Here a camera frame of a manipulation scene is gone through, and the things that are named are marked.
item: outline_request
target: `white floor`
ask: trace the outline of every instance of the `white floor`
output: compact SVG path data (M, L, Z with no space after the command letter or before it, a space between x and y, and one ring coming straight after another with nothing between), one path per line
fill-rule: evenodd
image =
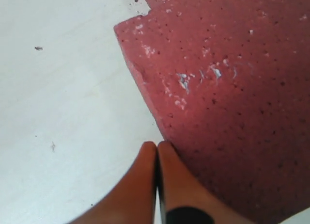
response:
M147 11L144 0L0 0L1 224L68 222L143 141L161 140L113 31Z

